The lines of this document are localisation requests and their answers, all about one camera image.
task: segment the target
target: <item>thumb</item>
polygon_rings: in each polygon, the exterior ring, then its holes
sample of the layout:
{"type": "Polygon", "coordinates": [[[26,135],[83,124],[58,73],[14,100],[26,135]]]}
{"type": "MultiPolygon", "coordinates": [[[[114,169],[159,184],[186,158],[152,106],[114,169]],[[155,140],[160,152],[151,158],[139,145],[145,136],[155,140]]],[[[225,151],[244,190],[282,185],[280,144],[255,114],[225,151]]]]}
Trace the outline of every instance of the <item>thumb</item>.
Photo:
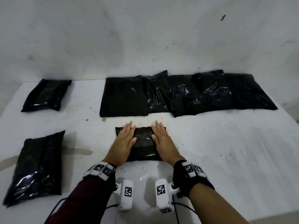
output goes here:
{"type": "Polygon", "coordinates": [[[156,135],[152,134],[152,139],[154,140],[154,142],[156,143],[156,145],[159,145],[159,140],[157,138],[156,135]]]}
{"type": "Polygon", "coordinates": [[[127,147],[127,149],[131,150],[131,148],[133,147],[133,145],[135,145],[137,138],[132,138],[129,142],[129,145],[127,147]]]}

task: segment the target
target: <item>hand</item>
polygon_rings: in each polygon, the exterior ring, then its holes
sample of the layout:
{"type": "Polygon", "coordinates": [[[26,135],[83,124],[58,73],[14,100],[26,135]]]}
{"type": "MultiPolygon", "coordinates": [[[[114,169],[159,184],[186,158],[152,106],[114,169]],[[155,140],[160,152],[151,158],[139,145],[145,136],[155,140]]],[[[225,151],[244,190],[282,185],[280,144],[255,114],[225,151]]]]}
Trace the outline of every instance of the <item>hand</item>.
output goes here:
{"type": "Polygon", "coordinates": [[[186,160],[178,152],[163,124],[160,122],[159,125],[158,121],[156,120],[155,125],[156,126],[152,125],[152,130],[154,132],[154,134],[152,134],[152,139],[156,143],[157,151],[162,160],[166,161],[171,166],[174,166],[174,164],[179,160],[186,160]]]}
{"type": "Polygon", "coordinates": [[[134,125],[132,128],[131,126],[132,121],[130,121],[129,124],[125,124],[122,131],[116,137],[105,159],[103,159],[104,162],[112,163],[117,167],[125,164],[130,154],[131,148],[137,140],[137,138],[132,138],[136,126],[134,125]]]}

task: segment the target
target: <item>black plastic package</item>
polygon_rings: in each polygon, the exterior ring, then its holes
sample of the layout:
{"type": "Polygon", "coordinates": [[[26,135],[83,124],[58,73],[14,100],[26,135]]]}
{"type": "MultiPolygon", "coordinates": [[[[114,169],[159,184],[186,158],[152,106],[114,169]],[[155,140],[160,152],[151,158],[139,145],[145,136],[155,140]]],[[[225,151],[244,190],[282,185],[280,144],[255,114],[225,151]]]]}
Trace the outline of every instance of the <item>black plastic package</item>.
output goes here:
{"type": "Polygon", "coordinates": [[[225,109],[277,107],[250,74],[223,70],[193,75],[107,78],[101,117],[146,116],[170,112],[174,117],[225,109]]]}
{"type": "MultiPolygon", "coordinates": [[[[122,129],[122,127],[115,128],[116,136],[118,136],[122,129]]],[[[136,137],[137,140],[131,149],[127,162],[136,160],[162,160],[157,152],[156,144],[151,136],[152,134],[154,133],[151,127],[135,129],[133,137],[136,137]]]]}
{"type": "Polygon", "coordinates": [[[29,93],[21,112],[44,109],[60,110],[61,100],[72,80],[45,80],[29,93]]]}
{"type": "Polygon", "coordinates": [[[40,196],[61,195],[61,143],[65,131],[26,139],[3,205],[40,196]]]}
{"type": "Polygon", "coordinates": [[[100,116],[147,116],[147,110],[141,75],[106,79],[100,116]]]}

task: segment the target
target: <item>person's left hand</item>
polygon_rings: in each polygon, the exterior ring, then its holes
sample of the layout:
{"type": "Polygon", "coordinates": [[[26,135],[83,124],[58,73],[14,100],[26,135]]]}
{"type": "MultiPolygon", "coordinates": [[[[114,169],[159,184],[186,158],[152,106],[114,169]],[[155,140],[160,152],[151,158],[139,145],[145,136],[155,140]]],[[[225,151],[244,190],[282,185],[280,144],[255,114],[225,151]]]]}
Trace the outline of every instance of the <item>person's left hand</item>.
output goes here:
{"type": "Polygon", "coordinates": [[[125,124],[122,131],[116,137],[105,159],[103,159],[104,162],[112,163],[117,167],[125,164],[130,154],[131,148],[137,140],[137,138],[132,138],[136,126],[134,125],[132,128],[131,126],[132,121],[130,121],[129,124],[125,124]]]}

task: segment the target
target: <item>wrist strap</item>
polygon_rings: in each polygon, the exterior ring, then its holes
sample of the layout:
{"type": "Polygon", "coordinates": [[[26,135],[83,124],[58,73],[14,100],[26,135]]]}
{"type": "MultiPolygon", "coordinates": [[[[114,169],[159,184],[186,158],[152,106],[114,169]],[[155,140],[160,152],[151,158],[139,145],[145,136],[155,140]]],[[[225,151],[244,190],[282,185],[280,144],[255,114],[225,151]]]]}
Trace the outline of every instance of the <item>wrist strap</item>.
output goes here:
{"type": "Polygon", "coordinates": [[[179,160],[174,164],[173,182],[176,187],[180,187],[180,194],[186,197],[189,197],[191,189],[197,183],[205,184],[215,190],[200,166],[185,160],[179,160]]]}
{"type": "Polygon", "coordinates": [[[88,169],[83,177],[93,175],[98,176],[106,181],[115,172],[115,169],[116,167],[112,163],[100,162],[99,164],[93,165],[90,169],[88,169]]]}

